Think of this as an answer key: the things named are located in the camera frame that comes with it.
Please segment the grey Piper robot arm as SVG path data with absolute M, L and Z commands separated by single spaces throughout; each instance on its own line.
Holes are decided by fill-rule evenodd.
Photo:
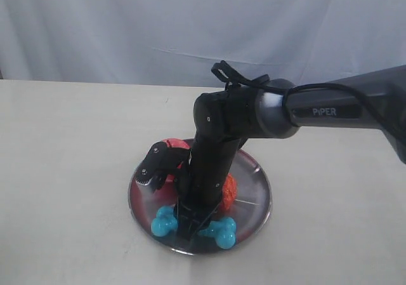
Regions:
M 225 88 L 201 94 L 193 106 L 189 178 L 176 205 L 184 239 L 209 226 L 232 161 L 250 138 L 289 138 L 304 126 L 378 129 L 405 160 L 404 66 L 300 86 L 266 75 L 249 80 L 224 61 L 212 72 Z

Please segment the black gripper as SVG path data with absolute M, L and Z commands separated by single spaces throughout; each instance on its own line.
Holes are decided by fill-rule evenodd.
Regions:
M 177 234 L 194 240 L 198 232 L 208 228 L 218 210 L 221 191 L 236 153 L 243 146 L 242 138 L 212 140 L 195 135 L 186 165 L 186 178 L 178 184 L 176 216 Z

